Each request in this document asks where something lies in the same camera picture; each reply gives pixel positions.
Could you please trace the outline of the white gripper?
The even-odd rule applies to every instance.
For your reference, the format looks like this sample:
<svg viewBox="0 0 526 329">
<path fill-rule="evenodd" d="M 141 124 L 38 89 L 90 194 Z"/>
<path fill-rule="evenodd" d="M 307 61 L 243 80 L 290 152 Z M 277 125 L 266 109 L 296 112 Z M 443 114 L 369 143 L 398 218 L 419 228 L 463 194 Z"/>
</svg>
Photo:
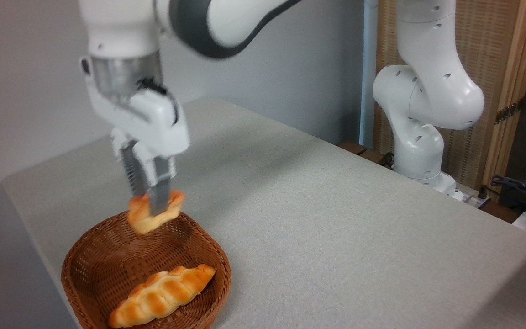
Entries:
<svg viewBox="0 0 526 329">
<path fill-rule="evenodd" d="M 187 150 L 189 133 L 182 106 L 163 85 L 159 58 L 83 57 L 80 67 L 94 112 L 113 127 L 114 156 L 132 194 L 147 193 L 150 213 L 163 213 L 176 175 L 173 157 Z"/>
</svg>

